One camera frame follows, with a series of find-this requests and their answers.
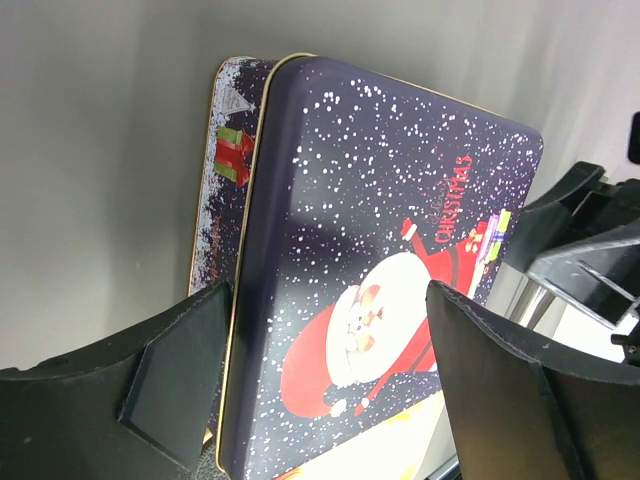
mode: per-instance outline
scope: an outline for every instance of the red santa suit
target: red santa suit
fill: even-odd
[[[348,309],[356,302],[358,287],[350,287],[336,304],[326,308],[309,322],[289,348],[283,363],[280,382],[281,398],[286,408],[300,417],[315,418],[329,414],[337,416],[346,407],[346,402],[334,406],[329,406],[324,402],[324,394],[331,385],[346,386],[354,382],[364,383],[377,379],[374,388],[366,398],[362,399],[355,410],[355,414],[360,415],[392,375],[432,370],[435,367],[435,354],[431,345],[429,322],[426,316],[424,300],[426,286],[430,279],[440,280],[453,286],[461,293],[468,294],[483,227],[486,228],[486,225],[479,224],[474,235],[469,239],[442,252],[428,255],[417,234],[416,226],[410,220],[405,220],[401,233],[405,240],[411,242],[415,256],[410,253],[400,253],[383,260],[379,265],[391,261],[394,257],[402,257],[404,261],[409,260],[408,256],[419,259],[419,261],[414,260],[406,265],[400,265],[397,271],[402,272],[400,275],[405,275],[407,270],[420,268],[424,275],[420,276],[416,272],[413,275],[407,273],[406,276],[409,277],[407,279],[387,278],[387,281],[394,285],[398,282],[405,282],[401,288],[413,288],[414,290],[410,292],[408,297],[402,297],[411,299],[412,306],[407,306],[407,311],[418,312],[415,308],[417,303],[422,306],[423,310],[422,315],[417,317],[417,321],[415,319],[407,320],[407,318],[415,317],[415,314],[403,315],[402,298],[395,302],[399,304],[399,309],[396,308],[397,313],[386,321],[395,321],[391,325],[396,325],[396,328],[399,329],[402,328],[399,326],[401,322],[409,322],[410,325],[406,328],[411,330],[409,336],[405,337],[402,348],[397,351],[397,356],[393,357],[394,361],[389,362],[388,368],[374,378],[363,378],[357,371],[358,367],[353,368],[353,365],[353,370],[350,371],[346,356],[343,361],[344,367],[340,365],[336,367],[336,354],[332,353],[332,349],[329,347],[336,343],[332,340],[332,335],[334,335],[332,332],[338,331],[339,334],[343,332],[340,330],[340,322],[344,322],[343,318],[348,314]],[[366,286],[370,275],[363,280],[361,287]]]

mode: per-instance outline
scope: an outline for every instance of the tin box body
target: tin box body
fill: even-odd
[[[234,286],[218,462],[278,478],[440,392],[427,285],[486,301],[542,140],[309,55],[227,62],[208,139],[191,290]]]

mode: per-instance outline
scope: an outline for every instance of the gift box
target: gift box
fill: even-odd
[[[486,301],[541,154],[530,128],[335,60],[223,65],[190,289],[234,288],[210,423],[233,480],[374,452],[358,436],[417,405],[430,437],[427,285]]]

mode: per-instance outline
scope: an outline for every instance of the santa claus illustration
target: santa claus illustration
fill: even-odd
[[[284,359],[280,390],[291,413],[316,418],[339,416],[347,401],[327,405],[331,385],[376,381],[355,409],[360,415],[397,373],[435,370],[425,295],[430,280],[441,280],[468,295],[481,278],[478,252],[486,230],[479,223],[464,241],[429,255],[411,220],[401,235],[412,252],[383,259],[360,285],[348,287],[335,304],[311,320]]]

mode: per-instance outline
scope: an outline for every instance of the gray surface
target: gray surface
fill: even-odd
[[[634,172],[638,18],[635,0],[0,0],[0,366],[186,294],[225,57],[326,54],[528,124],[536,195],[577,158]],[[490,305],[516,285],[503,273]]]

